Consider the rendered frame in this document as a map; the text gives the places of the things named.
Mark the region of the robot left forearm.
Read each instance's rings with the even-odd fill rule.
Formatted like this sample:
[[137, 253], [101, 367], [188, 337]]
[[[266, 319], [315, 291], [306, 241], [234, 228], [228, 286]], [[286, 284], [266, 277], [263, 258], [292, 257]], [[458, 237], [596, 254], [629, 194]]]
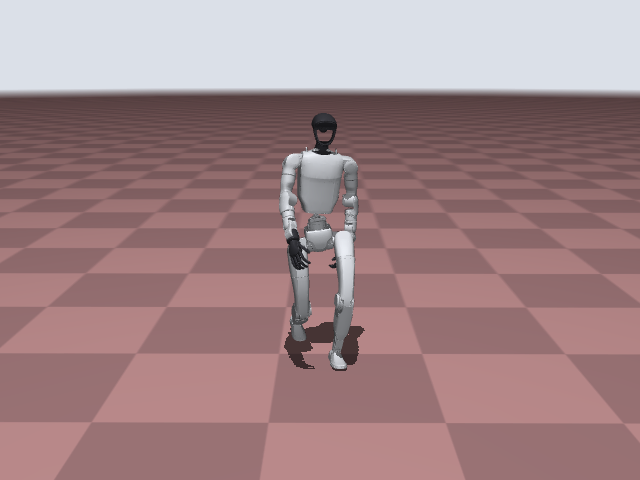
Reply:
[[356, 226], [357, 226], [357, 215], [358, 215], [358, 196], [354, 197], [354, 208], [348, 208], [345, 210], [345, 224], [344, 231], [348, 231], [351, 233], [353, 237], [353, 241], [356, 240]]

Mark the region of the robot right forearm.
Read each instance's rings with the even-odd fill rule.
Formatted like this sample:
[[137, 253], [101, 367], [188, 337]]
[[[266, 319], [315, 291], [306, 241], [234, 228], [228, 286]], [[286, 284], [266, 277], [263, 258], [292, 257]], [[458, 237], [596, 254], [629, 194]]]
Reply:
[[[292, 229], [297, 230], [297, 223], [295, 220], [295, 210], [294, 207], [289, 205], [289, 194], [288, 192], [283, 192], [279, 198], [279, 210], [282, 215], [283, 221], [283, 229], [285, 231], [285, 238], [288, 239], [292, 237]], [[298, 231], [298, 230], [297, 230]], [[299, 232], [298, 232], [299, 234]]]

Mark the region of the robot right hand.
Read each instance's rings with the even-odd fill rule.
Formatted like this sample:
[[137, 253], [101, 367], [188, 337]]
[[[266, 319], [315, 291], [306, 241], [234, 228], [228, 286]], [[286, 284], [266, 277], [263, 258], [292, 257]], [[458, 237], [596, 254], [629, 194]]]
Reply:
[[310, 251], [306, 249], [303, 245], [301, 245], [301, 243], [299, 242], [300, 238], [299, 238], [298, 231], [296, 229], [294, 228], [292, 229], [292, 234], [293, 234], [292, 237], [289, 237], [288, 239], [286, 239], [287, 243], [289, 244], [289, 255], [291, 257], [292, 265], [297, 270], [308, 268], [308, 266], [305, 265], [303, 261], [308, 264], [311, 264], [311, 262], [304, 257], [302, 253], [302, 249], [306, 251], [308, 254], [310, 253]]

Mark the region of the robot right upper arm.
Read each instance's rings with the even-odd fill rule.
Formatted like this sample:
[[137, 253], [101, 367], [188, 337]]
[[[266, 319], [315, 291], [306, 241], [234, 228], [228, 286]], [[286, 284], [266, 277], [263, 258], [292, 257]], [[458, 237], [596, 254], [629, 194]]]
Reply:
[[[297, 203], [297, 197], [292, 193], [293, 186], [295, 184], [296, 172], [295, 169], [301, 165], [302, 154], [294, 153], [288, 155], [282, 163], [282, 176], [280, 183], [280, 195], [283, 192], [289, 194], [289, 205], [295, 206]], [[279, 197], [280, 198], [280, 197]]]

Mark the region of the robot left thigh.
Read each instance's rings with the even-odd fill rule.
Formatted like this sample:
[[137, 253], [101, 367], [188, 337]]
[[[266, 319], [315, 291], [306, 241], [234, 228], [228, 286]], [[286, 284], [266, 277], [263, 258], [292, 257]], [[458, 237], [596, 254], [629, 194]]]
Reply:
[[335, 294], [334, 304], [337, 311], [342, 312], [354, 299], [354, 241], [348, 231], [332, 231], [332, 238], [338, 275], [338, 293]]

